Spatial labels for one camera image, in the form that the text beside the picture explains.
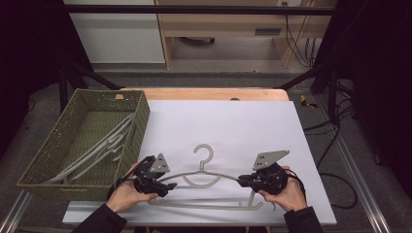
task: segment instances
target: clothes hanger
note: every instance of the clothes hanger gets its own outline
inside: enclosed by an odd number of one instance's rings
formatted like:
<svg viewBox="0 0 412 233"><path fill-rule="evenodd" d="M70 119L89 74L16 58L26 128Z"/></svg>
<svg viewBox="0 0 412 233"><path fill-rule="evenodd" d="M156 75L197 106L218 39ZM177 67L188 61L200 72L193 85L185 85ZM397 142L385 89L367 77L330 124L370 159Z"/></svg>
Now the clothes hanger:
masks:
<svg viewBox="0 0 412 233"><path fill-rule="evenodd" d="M84 154L79 156L75 161L73 161L69 166L63 169L54 178L46 181L45 183L73 183L79 178L81 178L85 173L87 173L91 168L97 165L109 154L115 154L124 145L120 145L123 138L127 135L131 121L133 120L133 115L128 115L123 119L114 129L112 129L106 136L104 136L98 143L87 150ZM82 172L76 175L74 178L69 178L79 167L84 165L90 159L94 157L94 162L88 165ZM113 161L119 160L119 156L114 158Z"/></svg>
<svg viewBox="0 0 412 233"><path fill-rule="evenodd" d="M207 144L198 145L197 147L194 148L193 152L197 153L197 151L199 149L202 149L202 148L205 148L209 151L209 156L206 159L200 161L199 170L194 171L194 172L180 173L180 174L177 174L177 175L173 175L173 176L170 176L170 177L160 179L158 181L163 183L163 182L171 180L171 179L182 177L182 179L188 185L190 185L192 187L196 187L196 188L211 187L211 186L215 185L221 178L229 179L229 180L235 181L235 182L238 181L237 178L232 177L232 176L227 175L227 174L221 174L221 173L206 171L205 168L204 168L205 164L209 163L212 160L212 158L214 156L214 152L213 152L213 149ZM191 181L188 178L189 176L192 176L192 175L214 176L215 179L212 180L209 183L200 184L200 183L195 183L195 182ZM247 206L243 206L243 204L241 202L238 204L238 206L182 204L182 203L176 203L176 202L173 202L173 201L170 201L170 200L168 201L168 200L165 200L165 199L157 199L157 198L152 200L152 201L149 201L148 203L150 205L153 205L153 206L174 207L174 208L192 208L192 209L208 209L208 210L231 210L231 211L256 211L263 205L263 203L258 202L257 204L253 205L254 198L255 198L255 192L252 190L251 195L249 196Z"/></svg>

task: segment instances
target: human hand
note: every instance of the human hand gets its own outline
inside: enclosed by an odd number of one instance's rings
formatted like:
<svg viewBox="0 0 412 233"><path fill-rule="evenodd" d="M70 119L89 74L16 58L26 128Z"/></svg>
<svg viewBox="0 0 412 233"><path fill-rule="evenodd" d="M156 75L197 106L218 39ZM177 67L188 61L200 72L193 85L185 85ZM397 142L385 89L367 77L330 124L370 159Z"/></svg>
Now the human hand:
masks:
<svg viewBox="0 0 412 233"><path fill-rule="evenodd" d="M290 170L288 166L283 166L282 168ZM263 190L260 190L258 193L263 196L265 201L278 204L286 212L299 211L308 207L299 182L293 178L288 178L286 188L278 195L272 195Z"/></svg>
<svg viewBox="0 0 412 233"><path fill-rule="evenodd" d="M137 166L137 163L133 163L128 172L134 169L135 166ZM134 187L133 181L125 181L112 193L112 196L110 196L106 205L113 212L119 213L129 209L139 202L147 202L156 197L157 193L140 193Z"/></svg>

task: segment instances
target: green plastic basket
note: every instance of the green plastic basket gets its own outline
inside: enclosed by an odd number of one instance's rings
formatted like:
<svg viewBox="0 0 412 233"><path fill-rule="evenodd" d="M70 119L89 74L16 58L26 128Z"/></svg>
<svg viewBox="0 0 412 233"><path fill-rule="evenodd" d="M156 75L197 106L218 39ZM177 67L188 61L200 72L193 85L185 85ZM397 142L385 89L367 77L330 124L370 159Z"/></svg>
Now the green plastic basket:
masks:
<svg viewBox="0 0 412 233"><path fill-rule="evenodd" d="M44 184L134 113L124 147L71 184ZM142 90L77 89L17 186L46 200L106 201L114 181L137 161L150 108ZM90 159L77 173L93 162Z"/></svg>

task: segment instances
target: white table surface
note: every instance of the white table surface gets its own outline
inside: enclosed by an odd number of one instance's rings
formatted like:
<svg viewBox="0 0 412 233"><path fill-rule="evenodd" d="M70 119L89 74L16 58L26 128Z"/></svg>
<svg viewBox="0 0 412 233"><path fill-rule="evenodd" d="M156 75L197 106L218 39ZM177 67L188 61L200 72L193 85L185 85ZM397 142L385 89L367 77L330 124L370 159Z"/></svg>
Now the white table surface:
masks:
<svg viewBox="0 0 412 233"><path fill-rule="evenodd" d="M251 174L260 152L289 150L278 161L297 173L306 188L307 202L313 206L321 224L335 224L326 192L317 172L312 154L303 134L292 101L149 101L151 115L139 160L163 153L171 171L164 175L197 171L200 160L214 150L213 159L205 164L209 172L233 177ZM214 178L192 176L198 183ZM209 188L194 188L182 179L169 191L165 201L181 204L242 206L247 204L250 188L240 187L232 180L221 179ZM285 223L280 207L274 207L257 194L254 204L263 202L257 211L203 210L171 208L140 203L120 215L130 225L275 225ZM102 203L71 202L64 223L82 222Z"/></svg>

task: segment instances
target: white cabinet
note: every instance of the white cabinet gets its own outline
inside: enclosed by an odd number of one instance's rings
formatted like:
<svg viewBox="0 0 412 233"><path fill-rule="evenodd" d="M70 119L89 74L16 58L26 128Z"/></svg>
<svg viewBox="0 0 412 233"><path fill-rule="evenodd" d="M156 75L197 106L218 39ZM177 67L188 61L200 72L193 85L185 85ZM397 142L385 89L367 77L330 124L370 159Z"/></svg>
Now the white cabinet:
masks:
<svg viewBox="0 0 412 233"><path fill-rule="evenodd" d="M65 4L154 5L153 0L64 0ZM70 14L90 62L164 63L156 14Z"/></svg>

